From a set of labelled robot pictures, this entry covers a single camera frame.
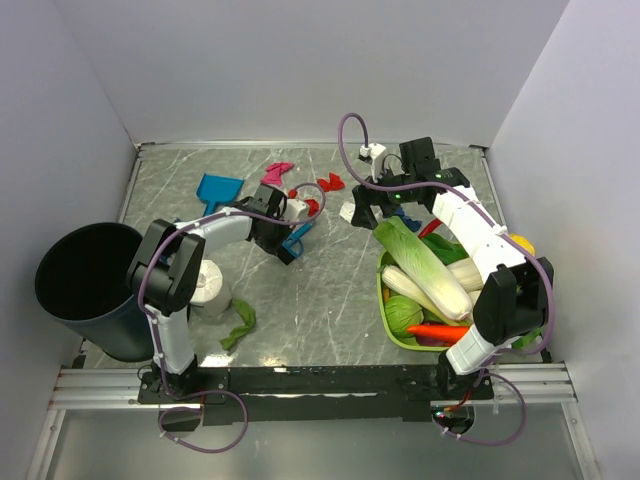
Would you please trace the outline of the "white paper scrap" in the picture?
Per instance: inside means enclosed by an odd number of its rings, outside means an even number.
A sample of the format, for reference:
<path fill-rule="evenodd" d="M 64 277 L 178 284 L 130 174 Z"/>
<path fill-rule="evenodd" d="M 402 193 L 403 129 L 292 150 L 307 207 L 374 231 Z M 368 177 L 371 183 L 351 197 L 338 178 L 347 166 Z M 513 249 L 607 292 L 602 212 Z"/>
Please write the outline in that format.
<path fill-rule="evenodd" d="M 347 222 L 351 222 L 355 212 L 355 205 L 351 202 L 344 202 L 339 215 Z"/>

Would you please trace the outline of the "red paper scrap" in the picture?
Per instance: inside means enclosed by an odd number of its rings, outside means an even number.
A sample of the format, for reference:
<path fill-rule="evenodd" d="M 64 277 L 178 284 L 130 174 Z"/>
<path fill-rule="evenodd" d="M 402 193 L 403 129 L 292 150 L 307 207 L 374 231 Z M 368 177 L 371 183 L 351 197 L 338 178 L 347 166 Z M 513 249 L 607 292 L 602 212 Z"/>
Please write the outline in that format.
<path fill-rule="evenodd" d="M 315 215 L 318 210 L 319 210 L 319 203 L 317 200 L 312 199 L 312 198 L 306 198 L 306 199 L 302 199 L 299 195 L 298 195 L 298 191 L 295 189 L 291 189 L 287 192 L 287 197 L 288 199 L 290 198 L 297 198 L 300 200 L 304 200 L 309 206 L 310 206 L 310 211 L 309 211 L 309 215 L 310 217 Z"/>
<path fill-rule="evenodd" d="M 327 179 L 319 178 L 317 184 L 324 192 L 340 191 L 345 188 L 344 181 L 334 172 L 330 172 Z"/>

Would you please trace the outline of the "blue hand brush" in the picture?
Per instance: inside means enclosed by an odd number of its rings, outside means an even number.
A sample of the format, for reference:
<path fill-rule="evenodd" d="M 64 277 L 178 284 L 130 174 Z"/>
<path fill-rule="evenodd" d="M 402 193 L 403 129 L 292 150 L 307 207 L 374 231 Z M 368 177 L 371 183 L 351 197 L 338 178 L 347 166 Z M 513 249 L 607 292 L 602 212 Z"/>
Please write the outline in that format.
<path fill-rule="evenodd" d="M 283 241 L 281 247 L 285 259 L 293 261 L 304 253 L 304 243 L 302 239 L 314 226 L 314 222 L 307 222 L 293 230 Z"/>

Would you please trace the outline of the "dark blue paper scrap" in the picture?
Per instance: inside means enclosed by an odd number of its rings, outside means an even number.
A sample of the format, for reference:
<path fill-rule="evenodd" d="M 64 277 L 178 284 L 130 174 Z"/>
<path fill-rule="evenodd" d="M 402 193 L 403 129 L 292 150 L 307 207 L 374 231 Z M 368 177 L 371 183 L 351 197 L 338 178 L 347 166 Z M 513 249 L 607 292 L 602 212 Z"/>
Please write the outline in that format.
<path fill-rule="evenodd" d="M 409 217 L 403 208 L 399 207 L 394 211 L 393 215 L 397 216 L 410 231 L 414 233 L 419 233 L 421 231 L 422 222 Z"/>

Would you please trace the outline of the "blue plastic dustpan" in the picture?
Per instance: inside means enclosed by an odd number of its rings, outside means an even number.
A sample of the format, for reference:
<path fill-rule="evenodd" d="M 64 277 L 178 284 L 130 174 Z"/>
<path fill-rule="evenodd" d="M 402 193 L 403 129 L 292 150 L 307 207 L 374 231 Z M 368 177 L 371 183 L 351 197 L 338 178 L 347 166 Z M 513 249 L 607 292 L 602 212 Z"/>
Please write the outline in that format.
<path fill-rule="evenodd" d="M 211 215 L 218 206 L 232 203 L 243 184 L 243 179 L 204 174 L 196 190 L 197 198 L 205 206 L 203 215 Z"/>

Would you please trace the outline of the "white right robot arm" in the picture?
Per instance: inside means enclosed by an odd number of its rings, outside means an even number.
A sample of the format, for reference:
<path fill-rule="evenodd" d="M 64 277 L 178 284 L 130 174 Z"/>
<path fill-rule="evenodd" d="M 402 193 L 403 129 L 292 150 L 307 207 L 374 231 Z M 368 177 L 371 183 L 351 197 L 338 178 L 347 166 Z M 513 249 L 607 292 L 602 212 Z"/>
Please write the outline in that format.
<path fill-rule="evenodd" d="M 403 223 L 387 221 L 375 225 L 370 206 L 392 207 L 402 201 L 416 201 L 443 222 L 460 241 L 475 264 L 484 287 L 472 303 L 461 286 L 455 284 L 448 269 L 412 233 L 417 252 L 433 262 L 433 271 L 418 264 L 417 254 L 388 247 L 396 263 L 445 314 L 460 320 L 468 314 L 474 324 L 447 352 L 448 366 L 436 375 L 438 390 L 448 398 L 459 398 L 472 384 L 471 374 L 489 365 L 496 355 L 509 353 L 516 338 L 538 328 L 544 329 L 541 343 L 529 349 L 535 355 L 552 338 L 556 320 L 553 294 L 553 267 L 537 259 L 509 237 L 504 226 L 495 222 L 476 197 L 468 180 L 456 169 L 441 170 L 422 182 L 409 175 L 393 178 L 391 185 L 361 179 L 363 196 L 356 200 L 352 223 L 375 233 Z"/>

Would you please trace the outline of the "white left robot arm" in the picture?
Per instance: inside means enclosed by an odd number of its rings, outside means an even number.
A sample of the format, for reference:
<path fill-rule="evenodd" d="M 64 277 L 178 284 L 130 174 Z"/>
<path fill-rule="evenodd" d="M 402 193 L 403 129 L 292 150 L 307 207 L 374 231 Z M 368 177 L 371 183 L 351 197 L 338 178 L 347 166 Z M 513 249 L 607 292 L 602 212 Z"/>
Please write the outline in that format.
<path fill-rule="evenodd" d="M 202 260 L 212 251 L 252 241 L 278 255 L 294 227 L 309 218 L 308 205 L 270 185 L 218 212 L 188 222 L 153 221 L 129 266 L 126 283 L 147 317 L 153 362 L 165 371 L 162 390 L 176 402 L 192 398 L 198 378 L 187 310 L 196 292 Z"/>

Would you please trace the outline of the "pink paper scrap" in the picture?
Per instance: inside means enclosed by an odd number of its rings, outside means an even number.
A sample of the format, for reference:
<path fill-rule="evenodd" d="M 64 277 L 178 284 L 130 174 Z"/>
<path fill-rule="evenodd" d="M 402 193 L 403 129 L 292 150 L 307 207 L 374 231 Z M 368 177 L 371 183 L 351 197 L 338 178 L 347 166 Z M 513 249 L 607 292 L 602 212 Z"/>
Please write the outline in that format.
<path fill-rule="evenodd" d="M 283 185 L 282 176 L 294 167 L 291 162 L 275 162 L 265 169 L 265 174 L 260 180 L 261 184 L 280 187 Z"/>

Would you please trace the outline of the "white radish toy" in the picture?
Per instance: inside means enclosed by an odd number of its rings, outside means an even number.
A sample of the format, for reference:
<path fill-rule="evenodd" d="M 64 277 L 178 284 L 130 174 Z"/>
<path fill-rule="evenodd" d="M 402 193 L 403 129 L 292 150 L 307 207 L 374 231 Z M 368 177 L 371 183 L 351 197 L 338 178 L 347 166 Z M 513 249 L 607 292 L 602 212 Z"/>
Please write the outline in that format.
<path fill-rule="evenodd" d="M 382 282 L 393 292 L 417 302 L 420 306 L 434 314 L 441 322 L 453 326 L 455 322 L 448 319 L 421 290 L 421 288 L 399 267 L 386 265 L 381 270 Z"/>

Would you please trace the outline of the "red chili pepper toy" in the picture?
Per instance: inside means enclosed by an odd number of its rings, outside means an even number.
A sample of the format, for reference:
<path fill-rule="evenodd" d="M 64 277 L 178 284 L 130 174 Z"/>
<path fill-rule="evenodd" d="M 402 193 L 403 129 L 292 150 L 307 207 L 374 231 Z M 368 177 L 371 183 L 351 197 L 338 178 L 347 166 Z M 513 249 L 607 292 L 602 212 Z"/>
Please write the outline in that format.
<path fill-rule="evenodd" d="M 442 222 L 439 219 L 434 219 L 430 221 L 418 234 L 419 238 L 424 238 L 425 236 L 433 233 Z"/>

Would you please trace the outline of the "green leafy vegetable toy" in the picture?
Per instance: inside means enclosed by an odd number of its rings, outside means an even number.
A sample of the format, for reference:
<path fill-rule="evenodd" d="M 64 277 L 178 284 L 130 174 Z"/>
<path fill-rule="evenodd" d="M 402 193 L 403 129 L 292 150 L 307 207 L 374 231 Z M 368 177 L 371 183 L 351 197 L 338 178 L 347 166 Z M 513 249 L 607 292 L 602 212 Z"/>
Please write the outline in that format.
<path fill-rule="evenodd" d="M 461 244 L 451 242 L 435 232 L 424 236 L 422 242 L 445 266 L 468 257 Z"/>

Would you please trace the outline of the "round green cabbage toy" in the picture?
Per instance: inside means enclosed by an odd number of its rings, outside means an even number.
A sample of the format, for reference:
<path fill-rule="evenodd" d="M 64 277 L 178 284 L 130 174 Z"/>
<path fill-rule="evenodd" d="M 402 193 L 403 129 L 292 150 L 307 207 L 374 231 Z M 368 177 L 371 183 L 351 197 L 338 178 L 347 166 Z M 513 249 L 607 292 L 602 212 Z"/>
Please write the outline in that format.
<path fill-rule="evenodd" d="M 385 303 L 384 313 L 387 326 L 396 338 L 411 337 L 406 329 L 412 325 L 420 325 L 424 320 L 422 307 L 402 295 L 394 295 Z"/>

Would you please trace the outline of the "napa cabbage toy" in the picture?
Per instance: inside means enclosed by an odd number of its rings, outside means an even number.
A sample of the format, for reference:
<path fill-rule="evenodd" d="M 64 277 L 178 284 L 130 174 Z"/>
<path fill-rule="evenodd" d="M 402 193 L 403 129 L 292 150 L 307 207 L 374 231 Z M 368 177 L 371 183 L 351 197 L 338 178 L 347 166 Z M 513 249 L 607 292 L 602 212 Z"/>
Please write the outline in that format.
<path fill-rule="evenodd" d="M 398 217 L 379 223 L 373 236 L 395 261 L 392 265 L 408 275 L 448 319 L 456 324 L 471 314 L 473 303 L 462 285 Z"/>

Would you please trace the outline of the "green vegetable basket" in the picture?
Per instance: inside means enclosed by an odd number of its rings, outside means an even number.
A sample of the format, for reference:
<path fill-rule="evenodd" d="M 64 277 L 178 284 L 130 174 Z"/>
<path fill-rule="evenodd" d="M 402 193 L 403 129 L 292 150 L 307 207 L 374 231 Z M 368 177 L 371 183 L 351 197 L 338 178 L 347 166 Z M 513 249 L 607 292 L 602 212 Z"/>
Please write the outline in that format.
<path fill-rule="evenodd" d="M 478 269 L 463 253 L 445 264 L 415 242 L 397 253 L 385 251 L 378 260 L 377 291 L 387 335 L 409 350 L 452 346 L 473 323 L 472 309 L 484 286 Z"/>

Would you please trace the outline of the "white paper towel roll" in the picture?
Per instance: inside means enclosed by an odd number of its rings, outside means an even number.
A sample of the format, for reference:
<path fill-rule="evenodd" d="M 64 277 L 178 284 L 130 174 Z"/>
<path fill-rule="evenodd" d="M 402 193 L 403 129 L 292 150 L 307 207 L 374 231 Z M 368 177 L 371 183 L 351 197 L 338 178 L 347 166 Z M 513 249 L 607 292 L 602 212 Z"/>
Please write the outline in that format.
<path fill-rule="evenodd" d="M 202 318 L 215 319 L 230 306 L 231 299 L 230 287 L 219 266 L 203 260 L 190 301 L 192 311 Z"/>

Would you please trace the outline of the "orange carrot toy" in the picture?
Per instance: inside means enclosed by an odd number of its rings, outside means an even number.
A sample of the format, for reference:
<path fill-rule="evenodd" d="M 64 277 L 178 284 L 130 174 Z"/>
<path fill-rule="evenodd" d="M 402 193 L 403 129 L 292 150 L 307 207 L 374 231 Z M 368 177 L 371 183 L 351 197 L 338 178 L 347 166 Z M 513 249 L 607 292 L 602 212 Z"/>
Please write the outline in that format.
<path fill-rule="evenodd" d="M 420 324 L 409 326 L 406 331 L 413 336 L 436 340 L 446 344 L 455 344 L 468 331 L 469 326 L 450 326 L 443 324 Z"/>

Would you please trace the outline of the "yellow cabbage toy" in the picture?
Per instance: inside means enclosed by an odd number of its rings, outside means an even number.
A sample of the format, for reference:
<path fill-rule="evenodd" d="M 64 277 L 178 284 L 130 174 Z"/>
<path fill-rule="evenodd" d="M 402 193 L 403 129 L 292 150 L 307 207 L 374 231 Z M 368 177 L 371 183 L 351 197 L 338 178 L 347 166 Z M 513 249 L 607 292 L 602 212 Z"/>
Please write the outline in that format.
<path fill-rule="evenodd" d="M 534 246 L 531 244 L 531 242 L 521 236 L 521 235 L 517 235 L 517 234 L 510 234 L 509 237 L 516 243 L 518 244 L 520 247 L 522 247 L 524 250 L 526 250 L 529 254 L 531 255 L 535 255 L 536 254 L 536 250 L 534 248 Z"/>

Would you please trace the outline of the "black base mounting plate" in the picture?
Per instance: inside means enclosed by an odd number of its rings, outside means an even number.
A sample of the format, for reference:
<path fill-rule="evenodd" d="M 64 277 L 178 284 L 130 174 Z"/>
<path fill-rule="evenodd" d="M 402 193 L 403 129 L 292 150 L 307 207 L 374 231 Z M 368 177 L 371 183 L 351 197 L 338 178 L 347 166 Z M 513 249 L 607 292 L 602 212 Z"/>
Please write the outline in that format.
<path fill-rule="evenodd" d="M 399 418 L 428 422 L 431 409 L 441 402 L 458 403 L 471 397 L 483 380 L 457 377 L 439 365 L 356 365 L 290 367 L 198 367 L 183 379 L 171 378 L 168 394 L 158 370 L 145 372 L 142 385 L 162 390 L 172 405 L 184 406 L 206 426 L 268 421 L 319 421 Z M 256 393 L 282 388 L 360 390 L 382 392 L 373 397 L 293 400 L 256 398 Z"/>

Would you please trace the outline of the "dark round trash bin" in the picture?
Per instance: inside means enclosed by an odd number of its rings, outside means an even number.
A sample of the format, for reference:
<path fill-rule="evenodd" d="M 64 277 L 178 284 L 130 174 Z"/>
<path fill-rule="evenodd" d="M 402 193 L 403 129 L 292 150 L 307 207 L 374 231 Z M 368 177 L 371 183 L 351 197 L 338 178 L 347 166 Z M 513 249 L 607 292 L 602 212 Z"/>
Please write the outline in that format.
<path fill-rule="evenodd" d="M 138 231 L 121 223 L 84 226 L 48 250 L 34 283 L 47 313 L 126 363 L 148 361 L 154 353 L 147 319 L 125 283 L 141 241 Z"/>

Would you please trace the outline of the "aluminium front rail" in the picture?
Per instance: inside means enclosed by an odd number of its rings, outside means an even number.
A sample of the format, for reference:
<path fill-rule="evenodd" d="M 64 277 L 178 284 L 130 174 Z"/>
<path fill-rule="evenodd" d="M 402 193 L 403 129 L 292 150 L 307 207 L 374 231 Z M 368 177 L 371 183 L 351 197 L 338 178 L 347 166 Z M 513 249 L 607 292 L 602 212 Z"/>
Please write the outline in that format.
<path fill-rule="evenodd" d="M 469 405 L 513 404 L 523 397 L 528 404 L 575 403 L 577 395 L 567 368 L 562 364 L 513 364 L 497 368 L 498 379 L 483 380 L 467 401 Z M 256 398 L 293 400 L 307 397 L 342 399 L 373 397 L 380 389 L 328 390 L 282 388 L 256 393 Z M 63 369 L 57 379 L 48 408 L 51 410 L 113 410 L 172 405 L 175 400 L 162 390 L 153 392 L 142 385 L 132 369 Z"/>

